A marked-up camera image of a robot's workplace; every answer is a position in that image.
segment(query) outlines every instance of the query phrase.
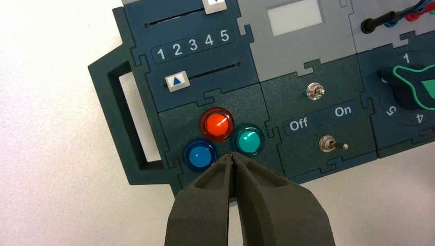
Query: white table surface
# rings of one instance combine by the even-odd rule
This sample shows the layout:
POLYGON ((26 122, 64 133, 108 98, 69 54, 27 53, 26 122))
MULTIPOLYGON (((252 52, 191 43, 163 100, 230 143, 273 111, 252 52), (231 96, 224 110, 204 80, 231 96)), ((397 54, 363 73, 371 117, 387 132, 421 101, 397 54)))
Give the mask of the white table surface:
MULTIPOLYGON (((118 6, 1 4, 2 246, 164 244, 170 188, 128 185, 87 70, 121 44, 118 6)), ((304 186, 328 213, 337 245, 433 246, 434 157, 432 143, 304 186)), ((241 246, 237 213, 231 207, 229 245, 241 246)))

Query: green indicator light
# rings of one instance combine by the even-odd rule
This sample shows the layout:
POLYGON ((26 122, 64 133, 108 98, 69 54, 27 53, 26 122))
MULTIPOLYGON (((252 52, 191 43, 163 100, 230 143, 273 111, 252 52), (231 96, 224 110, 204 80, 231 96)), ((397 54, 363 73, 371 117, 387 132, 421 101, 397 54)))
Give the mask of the green indicator light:
POLYGON ((260 146, 260 137, 254 131, 245 131, 239 137, 239 148, 244 152, 255 153, 260 146))
POLYGON ((263 131, 254 124, 241 124, 231 136, 231 148, 246 156, 255 156, 264 147, 263 131))

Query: electronics training board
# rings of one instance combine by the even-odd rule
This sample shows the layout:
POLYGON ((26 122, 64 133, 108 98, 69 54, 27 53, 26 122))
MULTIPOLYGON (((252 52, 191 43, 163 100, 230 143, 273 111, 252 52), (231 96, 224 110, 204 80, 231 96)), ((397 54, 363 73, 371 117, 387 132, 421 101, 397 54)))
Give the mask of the electronics training board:
POLYGON ((123 44, 89 71, 132 185, 176 194, 232 151, 301 183, 435 139, 433 3, 368 34, 362 21, 415 1, 123 3, 123 44), (131 71, 159 161, 120 84, 131 71))

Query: blue triangle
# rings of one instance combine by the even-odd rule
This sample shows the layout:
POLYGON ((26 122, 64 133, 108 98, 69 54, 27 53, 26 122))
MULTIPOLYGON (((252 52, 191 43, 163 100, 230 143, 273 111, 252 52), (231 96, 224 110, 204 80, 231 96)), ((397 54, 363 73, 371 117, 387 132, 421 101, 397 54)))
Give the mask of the blue triangle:
POLYGON ((177 79, 177 77, 174 78, 174 86, 181 84, 181 81, 177 79))

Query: handle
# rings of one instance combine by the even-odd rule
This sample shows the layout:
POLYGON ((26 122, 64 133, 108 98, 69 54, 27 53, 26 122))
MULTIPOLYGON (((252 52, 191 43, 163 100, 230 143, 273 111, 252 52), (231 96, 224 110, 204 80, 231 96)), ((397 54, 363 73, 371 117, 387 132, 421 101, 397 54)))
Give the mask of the handle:
POLYGON ((123 44, 106 54, 89 66, 89 73, 100 100, 107 124, 112 134, 118 155, 121 159, 127 179, 131 185, 147 185, 169 183, 177 193, 181 189, 178 180, 179 169, 169 169, 164 160, 165 150, 168 150, 160 119, 152 100, 146 82, 144 68, 133 67, 131 48, 135 46, 125 16, 124 8, 113 10, 123 44), (151 129, 162 160, 148 162, 143 151, 133 118, 128 108, 119 77, 133 72, 136 84, 141 94, 143 105, 146 106, 151 129))

